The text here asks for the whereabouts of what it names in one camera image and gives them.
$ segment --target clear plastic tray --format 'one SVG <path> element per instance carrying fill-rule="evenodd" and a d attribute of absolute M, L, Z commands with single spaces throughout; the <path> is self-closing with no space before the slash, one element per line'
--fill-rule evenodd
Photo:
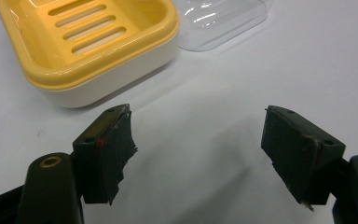
<path fill-rule="evenodd" d="M 183 49 L 214 49 L 264 21 L 273 0 L 173 0 Z"/>

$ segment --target yellow soap dish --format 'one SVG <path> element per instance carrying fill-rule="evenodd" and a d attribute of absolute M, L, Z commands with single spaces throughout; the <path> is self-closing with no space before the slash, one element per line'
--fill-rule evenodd
<path fill-rule="evenodd" d="M 171 0 L 0 0 L 25 77 L 54 104 L 80 107 L 170 61 Z"/>

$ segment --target white table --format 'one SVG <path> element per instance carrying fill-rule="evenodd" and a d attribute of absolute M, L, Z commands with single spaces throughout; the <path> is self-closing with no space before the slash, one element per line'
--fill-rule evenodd
<path fill-rule="evenodd" d="M 72 142 L 105 109 L 131 104 L 139 152 L 113 205 L 86 223 L 333 223 L 296 203 L 260 148 L 265 108 L 295 110 L 358 155 L 358 1 L 276 0 L 268 19 L 217 49 L 177 57 L 78 109 L 52 105 L 23 77 L 0 20 L 0 194 L 28 165 Z"/>

